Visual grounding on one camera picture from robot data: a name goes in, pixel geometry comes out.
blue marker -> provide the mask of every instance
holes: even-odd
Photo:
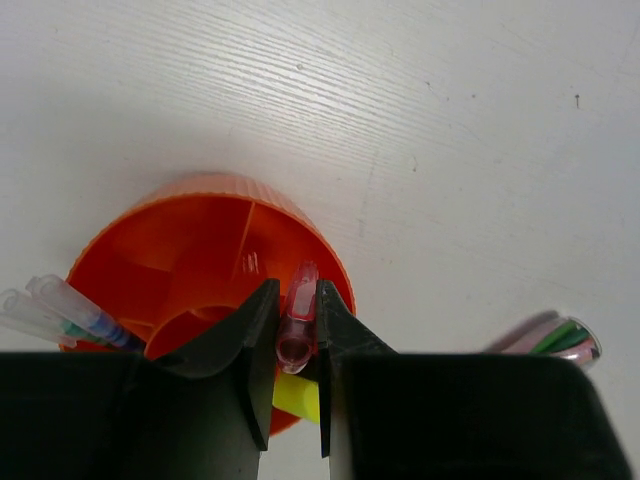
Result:
[[[54,312],[111,345],[129,352],[144,350],[142,340],[57,275],[33,277],[27,290]]]

round compartment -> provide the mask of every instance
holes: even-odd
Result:
[[[159,189],[111,223],[68,280],[156,359],[234,312],[266,278],[280,280],[282,299],[303,260],[316,262],[353,311],[342,264],[289,199],[249,178],[200,175]],[[74,350],[99,349],[80,342]],[[274,408],[271,434],[296,421]]]

tabletop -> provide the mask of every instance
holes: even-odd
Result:
[[[635,0],[7,0],[0,283],[64,275],[166,182],[249,175],[316,223],[398,350],[582,319],[637,461],[639,30]],[[302,475],[328,478],[311,424],[260,478]]]

red marker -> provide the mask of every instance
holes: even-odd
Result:
[[[300,372],[315,349],[318,267],[305,261],[293,275],[276,339],[278,366],[284,373]]]

yellow highlighter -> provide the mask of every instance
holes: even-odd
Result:
[[[297,375],[278,372],[273,388],[273,406],[296,417],[320,423],[318,384]]]

